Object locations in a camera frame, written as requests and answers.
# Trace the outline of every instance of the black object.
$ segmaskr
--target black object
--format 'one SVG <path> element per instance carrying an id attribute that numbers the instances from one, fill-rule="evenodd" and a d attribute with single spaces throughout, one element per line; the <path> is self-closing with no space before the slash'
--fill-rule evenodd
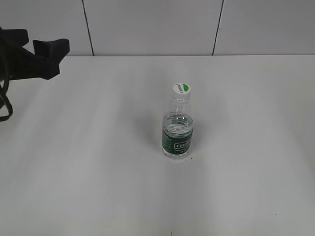
<path id="1" fill-rule="evenodd" d="M 0 28 L 0 109 L 7 107 L 8 115 L 0 116 L 5 121 L 13 114 L 6 92 L 10 80 L 43 78 L 49 80 L 60 74 L 59 63 L 70 51 L 68 39 L 51 42 L 34 40 L 35 55 L 23 48 L 29 42 L 26 29 Z"/>

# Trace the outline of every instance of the bottle neck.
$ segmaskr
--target bottle neck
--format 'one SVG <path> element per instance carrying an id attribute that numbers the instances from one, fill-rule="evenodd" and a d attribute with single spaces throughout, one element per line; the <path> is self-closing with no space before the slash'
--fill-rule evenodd
<path id="1" fill-rule="evenodd" d="M 190 97 L 188 97 L 186 99 L 179 99 L 179 98 L 172 96 L 172 101 L 176 102 L 176 103 L 188 103 L 190 101 Z"/>

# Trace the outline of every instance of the green bottle label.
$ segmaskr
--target green bottle label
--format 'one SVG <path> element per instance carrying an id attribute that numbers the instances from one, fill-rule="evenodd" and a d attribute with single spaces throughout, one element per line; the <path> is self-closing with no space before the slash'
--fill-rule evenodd
<path id="1" fill-rule="evenodd" d="M 162 146 L 163 148 L 171 154 L 179 155 L 188 151 L 190 147 L 190 141 L 192 137 L 192 132 L 184 138 L 172 138 L 165 133 L 163 130 L 162 136 Z"/>

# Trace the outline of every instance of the water bottle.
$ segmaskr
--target water bottle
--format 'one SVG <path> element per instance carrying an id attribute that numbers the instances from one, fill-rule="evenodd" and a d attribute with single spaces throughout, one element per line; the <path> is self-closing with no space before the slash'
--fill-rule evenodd
<path id="1" fill-rule="evenodd" d="M 164 111 L 162 150 L 172 159 L 183 159 L 190 147 L 193 131 L 190 91 L 187 84 L 175 84 L 171 102 Z"/>

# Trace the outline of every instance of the white wall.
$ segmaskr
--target white wall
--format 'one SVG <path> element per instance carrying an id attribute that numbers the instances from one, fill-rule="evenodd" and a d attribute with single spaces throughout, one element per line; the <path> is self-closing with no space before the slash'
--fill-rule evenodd
<path id="1" fill-rule="evenodd" d="M 97 56 L 211 55 L 222 0 L 84 3 Z M 314 0 L 224 0 L 215 55 L 315 54 L 314 12 Z M 0 27 L 92 55 L 82 0 L 0 0 Z"/>
<path id="2" fill-rule="evenodd" d="M 314 53 L 314 0 L 224 1 L 215 55 Z"/>
<path id="3" fill-rule="evenodd" d="M 32 40 L 70 40 L 70 55 L 92 55 L 80 0 L 0 0 L 0 27 L 27 29 Z"/>
<path id="4" fill-rule="evenodd" d="M 211 55 L 221 0 L 85 0 L 96 55 Z"/>

